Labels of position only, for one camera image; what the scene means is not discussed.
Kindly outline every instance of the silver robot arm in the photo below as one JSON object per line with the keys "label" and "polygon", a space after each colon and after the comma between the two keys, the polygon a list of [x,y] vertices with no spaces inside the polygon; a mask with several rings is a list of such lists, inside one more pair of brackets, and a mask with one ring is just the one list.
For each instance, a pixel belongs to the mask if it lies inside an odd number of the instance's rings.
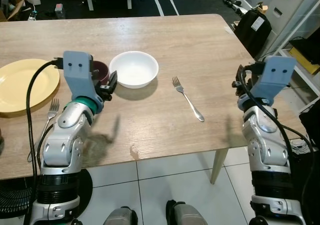
{"label": "silver robot arm", "polygon": [[[276,114],[271,108],[274,97],[289,83],[295,64],[294,58],[268,56],[265,63],[252,66],[252,77],[248,82],[250,92],[274,117]],[[238,107],[244,111],[242,133],[248,142],[255,193],[250,204],[256,217],[249,224],[306,225],[294,192],[288,151],[279,128],[244,93],[238,76],[232,86],[237,88]]]}
{"label": "silver robot arm", "polygon": [[94,115],[104,101],[112,99],[117,73],[108,85],[92,79],[93,58],[85,52],[63,54],[64,78],[72,92],[68,103],[43,144],[37,200],[33,203],[30,224],[69,223],[78,215],[78,173],[82,169],[83,147],[90,133]]}

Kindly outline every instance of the black bag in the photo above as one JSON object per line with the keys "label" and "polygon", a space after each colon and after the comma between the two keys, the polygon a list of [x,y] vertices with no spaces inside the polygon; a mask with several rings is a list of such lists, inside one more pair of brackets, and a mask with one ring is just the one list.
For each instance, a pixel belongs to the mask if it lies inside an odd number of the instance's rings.
{"label": "black bag", "polygon": [[270,22],[257,10],[249,10],[234,30],[234,34],[253,58],[262,49],[270,32]]}

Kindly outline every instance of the silver fork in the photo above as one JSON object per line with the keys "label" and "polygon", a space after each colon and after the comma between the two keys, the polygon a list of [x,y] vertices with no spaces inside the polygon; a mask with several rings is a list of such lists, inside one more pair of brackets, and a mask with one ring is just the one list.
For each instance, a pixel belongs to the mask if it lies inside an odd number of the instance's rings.
{"label": "silver fork", "polygon": [[[46,124],[45,124],[43,130],[42,130],[41,136],[38,138],[38,140],[34,144],[35,156],[37,156],[37,149],[38,149],[40,140],[44,136],[50,120],[53,119],[58,114],[58,111],[59,111],[59,99],[52,99],[51,105],[49,108],[49,112],[48,112],[48,119],[46,121]],[[28,162],[30,163],[31,161],[32,161],[31,152],[29,152]]]}
{"label": "silver fork", "polygon": [[185,99],[188,101],[190,107],[192,108],[193,112],[194,112],[194,115],[196,116],[197,119],[199,119],[201,122],[204,122],[205,121],[205,118],[204,116],[202,116],[202,114],[196,109],[196,107],[192,104],[192,102],[189,100],[189,98],[187,97],[187,95],[185,94],[184,92],[184,88],[182,87],[178,77],[174,76],[172,78],[172,84],[173,86],[175,87],[175,89],[182,93],[185,97]]}

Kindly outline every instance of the wooden table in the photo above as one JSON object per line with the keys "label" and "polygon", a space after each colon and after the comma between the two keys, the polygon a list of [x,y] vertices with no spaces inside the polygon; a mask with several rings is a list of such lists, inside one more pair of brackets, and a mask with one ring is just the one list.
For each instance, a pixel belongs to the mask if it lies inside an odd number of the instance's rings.
{"label": "wooden table", "polygon": [[[159,73],[141,89],[120,85],[96,116],[84,150],[83,167],[216,150],[214,183],[229,148],[246,146],[242,115],[232,81],[240,64],[253,59],[220,15],[43,20],[0,23],[0,67],[21,59],[52,60],[65,50],[85,51],[109,64],[125,51],[143,51],[159,63]],[[198,121],[187,101],[172,85],[178,76],[186,93],[204,115]],[[34,137],[45,124],[50,100],[62,107],[71,92],[60,71],[57,90],[33,109]],[[284,100],[274,105],[281,122],[301,125]],[[10,114],[0,127],[4,146],[0,179],[30,176],[27,118]]]}

